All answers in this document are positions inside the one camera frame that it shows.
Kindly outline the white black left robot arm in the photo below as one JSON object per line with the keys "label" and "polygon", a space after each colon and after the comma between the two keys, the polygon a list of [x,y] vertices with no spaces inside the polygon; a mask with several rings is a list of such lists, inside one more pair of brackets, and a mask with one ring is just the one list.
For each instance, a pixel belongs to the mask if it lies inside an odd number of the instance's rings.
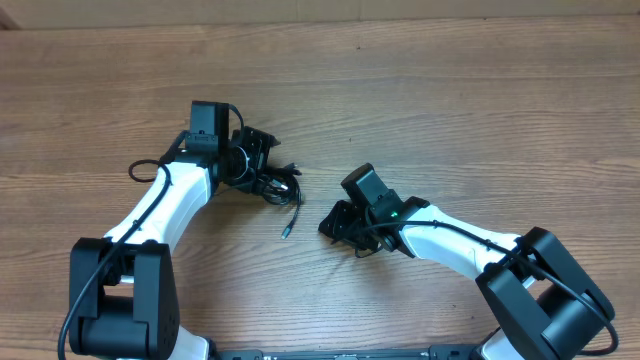
{"label": "white black left robot arm", "polygon": [[190,126],[155,160],[157,174],[136,207],[101,238],[70,252],[69,311],[58,339],[68,351],[100,359],[215,359],[212,340],[180,318],[172,253],[196,213],[222,184],[249,194],[259,184],[271,134],[246,125],[228,103],[195,101]]}

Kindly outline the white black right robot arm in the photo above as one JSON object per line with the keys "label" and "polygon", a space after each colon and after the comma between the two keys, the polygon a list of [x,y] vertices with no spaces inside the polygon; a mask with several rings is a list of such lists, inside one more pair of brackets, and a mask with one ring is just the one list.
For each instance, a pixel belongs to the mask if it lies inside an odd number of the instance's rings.
{"label": "white black right robot arm", "polygon": [[476,283],[499,327],[467,348],[467,358],[562,360],[617,350],[611,302],[550,231],[494,232],[424,199],[403,200],[369,163],[341,186],[349,198],[334,205],[320,233],[358,257],[400,251]]}

